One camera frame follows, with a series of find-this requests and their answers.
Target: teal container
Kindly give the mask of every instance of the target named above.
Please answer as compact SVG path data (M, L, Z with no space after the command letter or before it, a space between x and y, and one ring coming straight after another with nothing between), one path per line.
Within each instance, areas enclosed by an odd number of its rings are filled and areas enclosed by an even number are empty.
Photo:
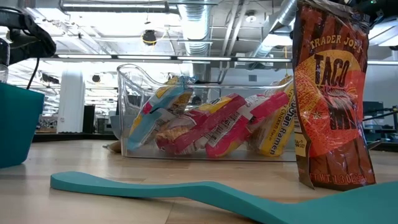
M43 94L0 83L0 168L26 160L43 104Z

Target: ceiling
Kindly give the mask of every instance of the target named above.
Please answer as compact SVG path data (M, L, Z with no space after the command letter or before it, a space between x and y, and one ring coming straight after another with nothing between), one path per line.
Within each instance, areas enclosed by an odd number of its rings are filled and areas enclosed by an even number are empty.
M14 6L15 0L2 0L5 5ZM56 2L58 0L46 0L44 2ZM141 1L140 4L152 4L149 1ZM233 6L232 0L218 0L218 5L211 9L211 49L210 55L219 56L226 34L226 25L230 19ZM233 46L232 54L252 52L262 41L262 27L267 15L271 15L280 9L282 0L252 0L248 10L253 10L256 20L248 22L243 20L239 30L239 40ZM131 54L131 55L184 55L185 46L181 27L180 16L176 14L162 13L115 13L115 12L67 12L64 13L56 7L35 7L25 9L35 18L57 44L57 54ZM391 56L389 44L398 45L398 27L395 21L375 27L369 38L371 49L369 59L382 60ZM157 43L147 46L143 43L141 35L145 30L155 30ZM7 29L0 27L0 37L5 38ZM273 49L275 57L291 57L291 46ZM96 104L97 112L108 114L109 110L116 109L116 68L123 62L75 62L73 66L80 67L85 74L86 104ZM57 111L60 85L48 83L43 80L46 74L62 81L62 71L70 63L42 59L40 61L38 75L32 84L35 91L44 92L48 97L45 112L52 114ZM172 63L140 63L150 76L162 81L169 73L181 74L188 70L184 64ZM26 60L11 65L8 82L13 85L26 86L35 67L35 60ZM93 75L99 75L101 81L92 81Z

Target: instant noodle packet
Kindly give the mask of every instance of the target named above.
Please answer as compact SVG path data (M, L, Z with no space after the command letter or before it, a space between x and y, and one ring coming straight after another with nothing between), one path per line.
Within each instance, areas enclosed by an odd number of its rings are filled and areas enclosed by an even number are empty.
M289 97L289 102L269 116L260 126L250 126L254 131L248 139L248 148L265 156L280 156L289 141L294 125L296 110L293 76L287 75L279 82L273 82L273 86L282 86L277 89L265 91L266 96L284 92Z
M206 134L245 103L233 93L192 109L162 126L156 135L157 146L176 155L195 152L205 146Z
M298 2L295 150L299 179L307 186L350 190L376 183L362 127L366 18L326 0Z
M193 89L189 77L173 77L159 88L141 108L135 118L127 141L127 149L136 150L155 138L160 127L184 113Z
M237 149L252 134L248 124L263 121L274 111L289 102L286 93L280 92L266 97L253 95L246 98L246 104L222 121L207 138L208 157L222 157Z

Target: ramen packet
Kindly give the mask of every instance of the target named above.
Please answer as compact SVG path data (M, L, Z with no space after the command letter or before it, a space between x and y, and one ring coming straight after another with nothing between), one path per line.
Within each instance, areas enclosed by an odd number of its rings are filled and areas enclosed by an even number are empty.
M141 108L135 118L127 149L134 151L155 138L160 127L183 114L193 89L187 84L193 83L189 77L173 77L165 84L169 86L159 88L155 94Z
M265 156L280 156L284 147L289 141L293 131L293 120L296 110L293 76L286 75L279 82L273 82L272 86L279 88L269 89L264 92L266 96L272 96L276 93L286 93L289 102L279 108L272 116L269 116L260 125L250 125L249 129L253 131L247 140L248 149L261 153Z
M205 135L245 103L242 96L232 93L202 104L162 126L156 135L157 146L176 155L191 154L204 148Z
M299 179L350 190L375 184L363 127L367 16L326 0L299 0L293 41Z
M246 104L222 121L209 135L206 143L208 157L222 157L237 149L252 131L248 124L256 125L274 111L289 102L286 93L279 92L271 97L253 95L246 98Z

